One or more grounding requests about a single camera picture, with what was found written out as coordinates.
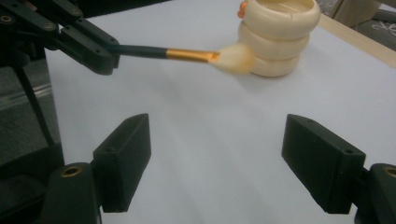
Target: black brush handle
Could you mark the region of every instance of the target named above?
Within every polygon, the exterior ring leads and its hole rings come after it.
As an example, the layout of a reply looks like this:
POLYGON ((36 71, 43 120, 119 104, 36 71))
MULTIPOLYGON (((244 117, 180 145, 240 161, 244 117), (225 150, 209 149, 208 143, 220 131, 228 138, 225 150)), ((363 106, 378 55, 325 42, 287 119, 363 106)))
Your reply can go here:
POLYGON ((105 48, 113 54, 155 59, 166 59, 166 51, 168 51, 165 48, 134 45, 111 45, 105 48))

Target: white tabletop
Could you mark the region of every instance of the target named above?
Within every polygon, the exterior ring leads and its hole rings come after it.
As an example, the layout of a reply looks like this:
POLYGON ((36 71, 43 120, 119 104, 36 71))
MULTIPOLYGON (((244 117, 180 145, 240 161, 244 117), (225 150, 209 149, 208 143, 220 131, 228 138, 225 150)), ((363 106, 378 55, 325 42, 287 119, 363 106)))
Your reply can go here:
MULTIPOLYGON (((241 0, 175 0, 91 21, 122 44, 222 49, 237 40, 241 0)), ((294 72, 232 76, 208 64, 122 57, 99 76, 48 51, 67 163, 124 120, 148 113, 152 156, 130 210, 104 223, 353 223, 328 215, 280 156, 287 114, 316 120, 396 163, 396 70, 317 28, 294 72)))

